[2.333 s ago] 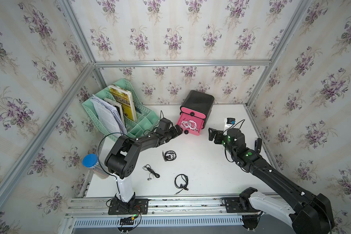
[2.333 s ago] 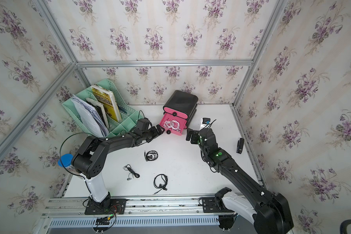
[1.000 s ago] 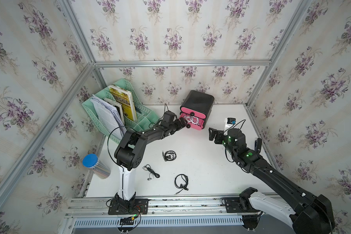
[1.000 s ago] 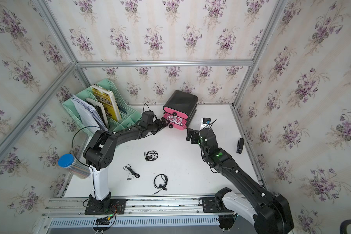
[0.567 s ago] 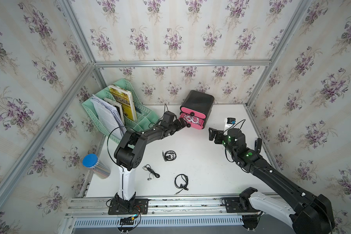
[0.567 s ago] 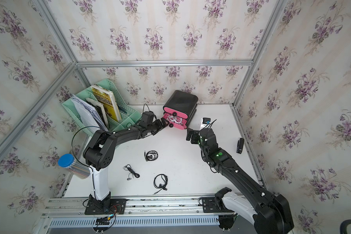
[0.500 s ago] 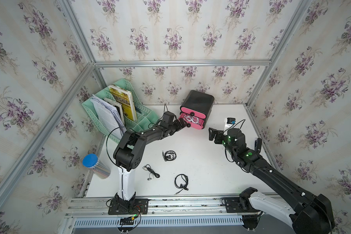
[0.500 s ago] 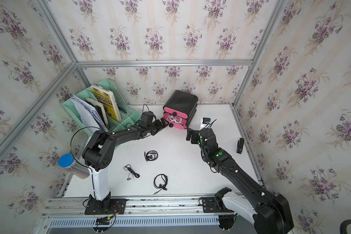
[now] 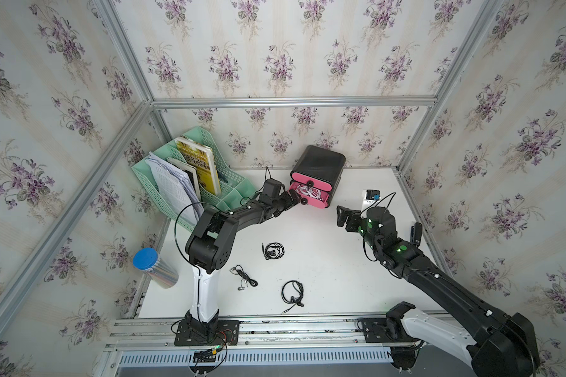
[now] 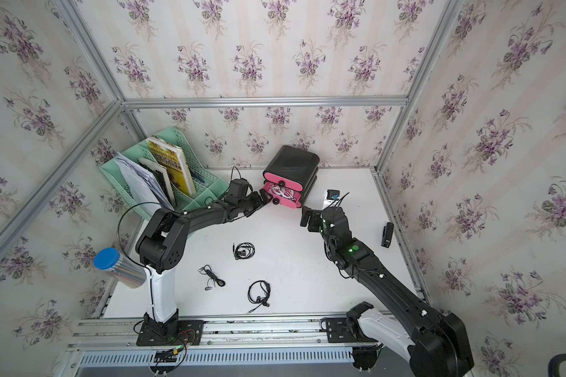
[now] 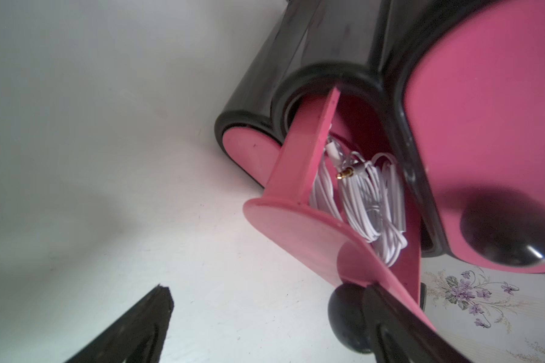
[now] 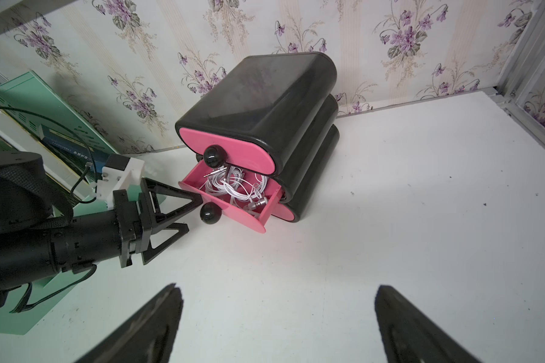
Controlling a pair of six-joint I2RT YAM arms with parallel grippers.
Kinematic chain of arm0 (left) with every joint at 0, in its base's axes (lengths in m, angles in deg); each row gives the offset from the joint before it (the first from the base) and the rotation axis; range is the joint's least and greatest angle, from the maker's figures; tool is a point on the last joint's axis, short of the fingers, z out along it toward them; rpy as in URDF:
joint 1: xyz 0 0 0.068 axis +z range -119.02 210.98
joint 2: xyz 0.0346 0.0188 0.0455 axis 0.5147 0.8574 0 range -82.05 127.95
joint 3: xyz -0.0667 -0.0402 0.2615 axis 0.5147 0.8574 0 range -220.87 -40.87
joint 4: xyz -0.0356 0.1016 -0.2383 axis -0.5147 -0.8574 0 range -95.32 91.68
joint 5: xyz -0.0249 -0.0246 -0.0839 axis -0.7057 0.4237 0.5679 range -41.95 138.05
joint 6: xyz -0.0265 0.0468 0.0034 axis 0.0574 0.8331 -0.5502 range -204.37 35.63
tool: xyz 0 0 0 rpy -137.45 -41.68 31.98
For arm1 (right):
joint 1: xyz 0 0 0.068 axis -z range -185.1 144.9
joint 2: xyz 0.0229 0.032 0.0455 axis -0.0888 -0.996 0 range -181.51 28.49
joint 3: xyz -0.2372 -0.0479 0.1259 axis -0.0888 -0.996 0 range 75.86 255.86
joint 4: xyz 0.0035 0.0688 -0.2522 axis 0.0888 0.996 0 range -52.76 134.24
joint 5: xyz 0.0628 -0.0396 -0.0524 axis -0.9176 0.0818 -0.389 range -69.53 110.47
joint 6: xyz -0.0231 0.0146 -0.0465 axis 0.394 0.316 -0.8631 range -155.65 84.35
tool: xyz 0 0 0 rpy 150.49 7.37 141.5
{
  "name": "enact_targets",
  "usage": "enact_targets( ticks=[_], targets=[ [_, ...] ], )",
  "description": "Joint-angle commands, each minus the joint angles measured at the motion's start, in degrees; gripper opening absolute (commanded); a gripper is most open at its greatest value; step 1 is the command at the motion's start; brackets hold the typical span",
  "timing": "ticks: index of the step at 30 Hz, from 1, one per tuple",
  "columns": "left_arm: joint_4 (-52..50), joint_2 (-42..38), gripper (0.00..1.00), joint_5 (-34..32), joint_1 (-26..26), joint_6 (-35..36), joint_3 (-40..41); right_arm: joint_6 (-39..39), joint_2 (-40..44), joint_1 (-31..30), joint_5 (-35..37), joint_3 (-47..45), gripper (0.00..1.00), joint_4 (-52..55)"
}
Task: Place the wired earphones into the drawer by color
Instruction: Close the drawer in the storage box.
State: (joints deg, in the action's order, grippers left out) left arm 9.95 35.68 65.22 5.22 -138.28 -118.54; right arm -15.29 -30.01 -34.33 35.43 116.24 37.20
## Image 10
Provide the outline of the black earphones bottom coil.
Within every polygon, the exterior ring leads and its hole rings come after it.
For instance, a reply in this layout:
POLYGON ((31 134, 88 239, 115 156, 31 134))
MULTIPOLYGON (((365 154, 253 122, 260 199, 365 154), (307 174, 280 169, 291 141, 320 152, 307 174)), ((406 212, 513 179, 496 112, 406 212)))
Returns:
POLYGON ((265 280, 258 280, 250 284, 247 290, 247 299, 253 305, 248 314, 253 314, 259 308, 269 308, 271 297, 271 286, 265 280))

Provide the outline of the white earphones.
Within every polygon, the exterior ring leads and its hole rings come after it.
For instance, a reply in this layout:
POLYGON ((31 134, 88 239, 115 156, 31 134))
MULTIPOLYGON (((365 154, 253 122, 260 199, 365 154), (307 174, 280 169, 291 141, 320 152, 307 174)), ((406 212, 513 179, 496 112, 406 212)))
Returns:
POLYGON ((292 189, 282 187, 282 186, 278 186, 278 185, 272 186, 270 188, 270 192, 274 196, 279 196, 279 197, 282 197, 282 198, 288 199, 288 200, 293 200, 294 196, 295 196, 295 192, 292 189))

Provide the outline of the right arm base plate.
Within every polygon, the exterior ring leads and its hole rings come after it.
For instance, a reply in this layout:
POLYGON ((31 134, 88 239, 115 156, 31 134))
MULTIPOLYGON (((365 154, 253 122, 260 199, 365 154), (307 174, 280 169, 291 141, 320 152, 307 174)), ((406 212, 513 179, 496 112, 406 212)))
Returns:
POLYGON ((374 306, 362 302, 349 311, 344 317, 324 317, 319 321, 321 331, 326 333, 328 343, 367 342, 376 343, 375 339, 367 337, 360 328, 358 320, 368 309, 374 306))

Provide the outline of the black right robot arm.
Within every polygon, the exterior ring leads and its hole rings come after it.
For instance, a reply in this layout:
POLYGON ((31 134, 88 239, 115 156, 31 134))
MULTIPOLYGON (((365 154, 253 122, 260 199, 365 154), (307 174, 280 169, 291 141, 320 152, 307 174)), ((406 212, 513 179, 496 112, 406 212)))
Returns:
POLYGON ((443 315, 402 284, 375 253, 352 235, 341 207, 303 207, 301 226, 317 232, 326 257, 341 275, 366 287, 395 317, 389 320, 363 302, 347 312, 357 336, 374 339, 401 356, 416 376, 464 376, 474 367, 465 324, 443 315))

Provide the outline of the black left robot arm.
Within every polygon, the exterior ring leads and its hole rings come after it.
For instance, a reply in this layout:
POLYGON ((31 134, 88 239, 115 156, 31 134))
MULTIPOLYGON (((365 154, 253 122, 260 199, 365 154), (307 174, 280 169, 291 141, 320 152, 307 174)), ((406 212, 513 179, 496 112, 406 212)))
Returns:
POLYGON ((179 310, 175 304, 175 268, 184 255, 188 236, 209 226, 248 218, 273 199, 265 189, 254 190, 236 178, 218 199, 194 210, 158 209, 138 238, 135 251, 149 278, 149 309, 143 325, 149 334, 171 342, 178 334, 179 310))

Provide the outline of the pink drawer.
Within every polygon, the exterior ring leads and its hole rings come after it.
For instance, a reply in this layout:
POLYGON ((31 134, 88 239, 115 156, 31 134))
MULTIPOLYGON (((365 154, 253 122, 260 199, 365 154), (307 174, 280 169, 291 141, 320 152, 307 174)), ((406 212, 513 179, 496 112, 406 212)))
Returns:
POLYGON ((282 183, 283 187, 291 189, 296 192, 302 192, 304 190, 304 185, 301 182, 293 181, 290 178, 281 177, 270 172, 264 173, 264 179, 274 185, 280 185, 282 183))
POLYGON ((264 190, 270 196, 273 205, 281 205, 289 208, 301 208, 301 195, 299 192, 281 185, 267 182, 264 190))

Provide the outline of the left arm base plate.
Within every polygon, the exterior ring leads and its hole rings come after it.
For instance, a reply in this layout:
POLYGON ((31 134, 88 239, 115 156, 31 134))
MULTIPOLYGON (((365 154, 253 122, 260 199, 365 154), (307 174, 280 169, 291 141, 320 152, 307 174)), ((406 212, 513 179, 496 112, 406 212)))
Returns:
POLYGON ((175 314, 164 323, 156 322, 149 314, 143 316, 138 330, 137 347, 198 346, 204 330, 203 320, 179 320, 175 314))

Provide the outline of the pink top drawer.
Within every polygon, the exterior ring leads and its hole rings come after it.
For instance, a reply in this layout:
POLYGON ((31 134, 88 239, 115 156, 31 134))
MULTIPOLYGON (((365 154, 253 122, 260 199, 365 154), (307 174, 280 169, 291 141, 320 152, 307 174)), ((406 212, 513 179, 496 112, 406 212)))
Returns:
POLYGON ((290 178, 281 177, 270 172, 264 173, 264 179, 274 185, 280 185, 282 183, 283 187, 291 189, 296 192, 302 192, 304 190, 304 185, 301 182, 293 181, 290 178))

